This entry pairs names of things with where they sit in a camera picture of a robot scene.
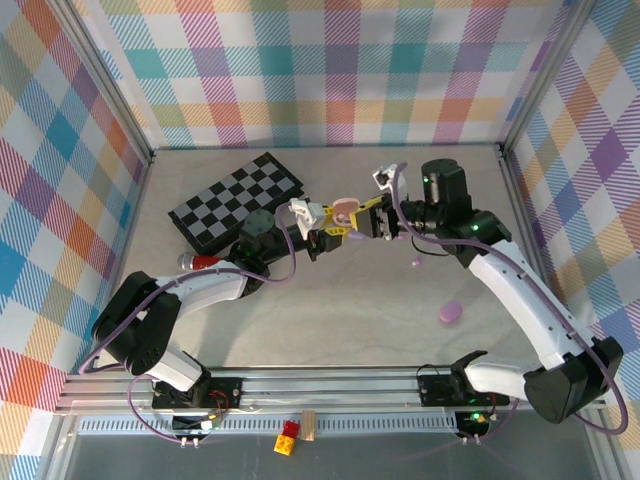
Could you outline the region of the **pink earbud charging case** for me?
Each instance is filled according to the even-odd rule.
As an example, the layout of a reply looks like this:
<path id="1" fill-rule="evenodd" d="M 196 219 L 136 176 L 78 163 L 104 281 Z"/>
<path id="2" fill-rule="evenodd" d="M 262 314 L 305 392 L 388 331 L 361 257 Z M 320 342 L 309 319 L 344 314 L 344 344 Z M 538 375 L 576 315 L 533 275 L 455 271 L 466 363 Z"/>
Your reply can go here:
<path id="1" fill-rule="evenodd" d="M 333 202 L 332 220 L 333 223 L 341 227 L 349 227 L 351 214 L 360 207 L 360 202 L 356 198 L 341 198 Z"/>

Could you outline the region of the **black grey chessboard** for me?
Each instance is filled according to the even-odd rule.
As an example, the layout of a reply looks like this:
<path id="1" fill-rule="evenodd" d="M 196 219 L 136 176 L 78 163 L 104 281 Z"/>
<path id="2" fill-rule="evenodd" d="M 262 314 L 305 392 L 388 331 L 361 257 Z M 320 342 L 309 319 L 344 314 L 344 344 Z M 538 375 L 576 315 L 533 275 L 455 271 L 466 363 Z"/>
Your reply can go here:
<path id="1" fill-rule="evenodd" d="M 238 239 L 247 216 L 303 194 L 303 183 L 266 152 L 168 212 L 199 255 L 214 255 Z"/>

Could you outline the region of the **black controller board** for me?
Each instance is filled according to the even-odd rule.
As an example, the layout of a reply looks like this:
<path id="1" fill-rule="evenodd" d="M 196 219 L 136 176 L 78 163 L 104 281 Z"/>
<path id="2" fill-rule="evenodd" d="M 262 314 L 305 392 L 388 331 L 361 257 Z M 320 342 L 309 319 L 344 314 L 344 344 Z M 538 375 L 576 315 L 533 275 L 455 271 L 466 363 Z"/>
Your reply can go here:
<path id="1" fill-rule="evenodd" d="M 455 420 L 456 435 L 462 439 L 469 439 L 487 435 L 497 416 L 495 412 L 489 411 L 463 411 L 455 413 Z"/>
<path id="2" fill-rule="evenodd" d="M 174 416 L 171 420 L 173 431 L 194 430 L 200 432 L 210 432 L 218 428 L 224 416 L 222 414 L 209 413 L 200 417 Z"/>

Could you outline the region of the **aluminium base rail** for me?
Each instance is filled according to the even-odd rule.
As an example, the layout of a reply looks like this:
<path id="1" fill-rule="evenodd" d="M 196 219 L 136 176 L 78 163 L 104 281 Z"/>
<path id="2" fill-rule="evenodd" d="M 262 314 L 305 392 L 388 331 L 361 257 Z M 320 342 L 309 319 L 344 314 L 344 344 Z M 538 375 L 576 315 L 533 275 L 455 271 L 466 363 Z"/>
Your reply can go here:
<path id="1" fill-rule="evenodd" d="M 218 368 L 212 377 L 240 377 L 241 399 L 234 413 L 298 413 L 314 410 L 327 413 L 395 412 L 407 409 L 473 410 L 490 407 L 423 407 L 417 377 L 436 373 L 459 373 L 446 366 L 424 367 L 301 367 L 301 368 Z M 524 400 L 524 380 L 514 368 L 498 368 L 500 377 L 484 365 L 471 369 L 464 379 L 473 390 Z M 119 413 L 128 407 L 145 413 L 192 413 L 207 409 L 154 409 L 154 382 L 145 375 L 134 380 L 126 371 L 102 371 L 72 375 L 62 388 L 55 411 L 71 413 Z"/>

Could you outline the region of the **aluminium frame post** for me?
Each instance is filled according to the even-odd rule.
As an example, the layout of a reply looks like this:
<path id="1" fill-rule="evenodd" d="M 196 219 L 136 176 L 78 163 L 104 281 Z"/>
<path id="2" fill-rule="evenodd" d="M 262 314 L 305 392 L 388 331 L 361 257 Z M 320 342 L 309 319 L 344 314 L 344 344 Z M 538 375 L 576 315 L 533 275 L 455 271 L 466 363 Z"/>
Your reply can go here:
<path id="1" fill-rule="evenodd" d="M 72 0 L 46 0 L 63 30 L 70 37 L 70 42 L 96 84 L 105 97 L 110 110 L 121 123 L 123 131 L 131 141 L 136 152 L 146 161 L 153 163 L 154 150 L 139 126 L 124 95 L 117 86 L 96 43 L 84 24 Z"/>
<path id="2" fill-rule="evenodd" d="M 512 105 L 507 119 L 508 130 L 498 142 L 501 156 L 507 159 L 532 121 L 544 95 L 553 83 L 570 50 L 589 19 L 598 0 L 567 0 L 554 20 L 523 84 L 525 95 Z"/>
<path id="3" fill-rule="evenodd" d="M 55 415 L 53 417 L 35 480 L 65 479 L 81 420 L 81 415 Z"/>

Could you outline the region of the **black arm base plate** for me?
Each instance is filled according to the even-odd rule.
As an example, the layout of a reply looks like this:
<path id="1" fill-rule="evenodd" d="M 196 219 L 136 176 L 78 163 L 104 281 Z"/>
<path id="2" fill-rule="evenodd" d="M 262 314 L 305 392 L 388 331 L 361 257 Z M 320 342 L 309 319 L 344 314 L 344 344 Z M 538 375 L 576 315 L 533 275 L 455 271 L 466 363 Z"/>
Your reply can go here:
<path id="1" fill-rule="evenodd" d="M 207 377 L 198 380 L 189 390 L 180 391 L 166 382 L 153 385 L 154 409 L 212 409 L 220 406 L 237 408 L 241 399 L 240 377 Z"/>
<path id="2" fill-rule="evenodd" d="M 423 407 L 493 407 L 510 404 L 508 396 L 473 390 L 459 373 L 420 375 L 417 383 Z"/>

